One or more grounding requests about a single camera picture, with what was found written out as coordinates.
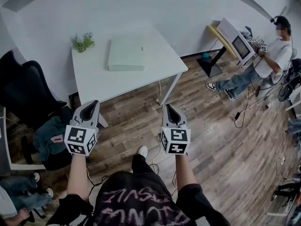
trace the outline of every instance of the potted plant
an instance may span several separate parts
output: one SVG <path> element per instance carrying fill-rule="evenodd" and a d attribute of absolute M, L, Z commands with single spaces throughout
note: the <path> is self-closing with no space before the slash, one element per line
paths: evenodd
<path fill-rule="evenodd" d="M 76 34 L 73 38 L 71 38 L 73 48 L 77 49 L 79 53 L 82 53 L 86 50 L 86 48 L 94 46 L 95 42 L 93 41 L 92 36 L 91 32 L 87 32 L 83 38 L 79 38 Z"/>

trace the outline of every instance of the jeans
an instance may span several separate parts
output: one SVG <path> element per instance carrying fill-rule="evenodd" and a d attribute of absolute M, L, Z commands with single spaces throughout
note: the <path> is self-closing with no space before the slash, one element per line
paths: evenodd
<path fill-rule="evenodd" d="M 229 94 L 232 97 L 237 97 L 241 92 L 248 88 L 251 82 L 260 80 L 262 80 L 262 77 L 259 76 L 255 71 L 253 64 L 251 64 L 241 74 L 235 74 L 227 81 L 217 81 L 214 84 L 218 90 L 229 89 Z"/>
<path fill-rule="evenodd" d="M 8 193 L 17 211 L 27 208 L 31 211 L 51 202 L 48 193 L 25 195 L 24 192 L 35 189 L 37 182 L 34 177 L 10 177 L 0 181 L 0 186 Z"/>
<path fill-rule="evenodd" d="M 301 119 L 289 120 L 287 131 L 290 135 L 301 132 Z"/>
<path fill-rule="evenodd" d="M 132 170 L 133 173 L 145 173 L 145 172 L 155 173 L 151 169 L 151 167 L 146 163 L 145 157 L 140 154 L 133 156 Z"/>

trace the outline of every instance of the black stand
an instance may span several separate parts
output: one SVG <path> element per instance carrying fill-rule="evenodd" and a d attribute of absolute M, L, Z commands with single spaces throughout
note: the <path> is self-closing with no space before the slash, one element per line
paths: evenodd
<path fill-rule="evenodd" d="M 209 78 L 222 73 L 216 62 L 220 59 L 220 57 L 222 57 L 225 51 L 226 48 L 223 46 L 213 59 L 210 57 L 197 59 L 198 64 L 203 68 Z"/>

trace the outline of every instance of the black t-shirt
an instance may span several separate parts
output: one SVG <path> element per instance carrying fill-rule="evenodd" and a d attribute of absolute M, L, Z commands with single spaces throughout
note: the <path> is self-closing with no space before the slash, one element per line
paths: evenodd
<path fill-rule="evenodd" d="M 47 225 L 197 225 L 206 217 L 211 226 L 229 226 L 203 195 L 199 184 L 183 187 L 178 200 L 155 173 L 117 172 L 101 187 L 93 207 L 77 195 L 60 200 L 60 206 Z"/>

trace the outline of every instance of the sneaker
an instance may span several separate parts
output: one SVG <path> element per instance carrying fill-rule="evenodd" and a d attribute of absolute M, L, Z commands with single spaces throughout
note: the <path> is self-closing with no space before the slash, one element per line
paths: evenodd
<path fill-rule="evenodd" d="M 214 84 L 214 83 L 207 83 L 207 84 L 206 84 L 206 87 L 207 87 L 208 89 L 212 90 L 212 91 L 220 92 L 220 90 L 217 89 L 217 88 L 215 87 L 215 84 Z"/>
<path fill-rule="evenodd" d="M 274 201 L 277 198 L 277 195 L 275 194 L 275 192 L 272 195 L 271 201 Z"/>
<path fill-rule="evenodd" d="M 230 95 L 230 93 L 229 93 L 229 90 L 228 90 L 228 89 L 225 89 L 225 92 L 226 92 L 226 94 L 227 94 L 227 96 L 228 96 L 228 99 L 229 99 L 229 101 L 233 101 L 233 100 L 235 100 L 235 99 L 236 99 L 235 97 L 233 97 L 232 95 Z"/>
<path fill-rule="evenodd" d="M 34 179 L 36 180 L 36 182 L 38 182 L 40 180 L 40 175 L 38 172 L 34 172 L 33 176 L 34 176 Z"/>
<path fill-rule="evenodd" d="M 146 158 L 147 156 L 147 152 L 148 152 L 148 149 L 146 146 L 141 146 L 138 150 L 138 154 L 140 154 L 141 156 L 144 156 Z"/>
<path fill-rule="evenodd" d="M 53 190 L 50 187 L 46 189 L 46 192 L 51 198 L 53 198 Z"/>

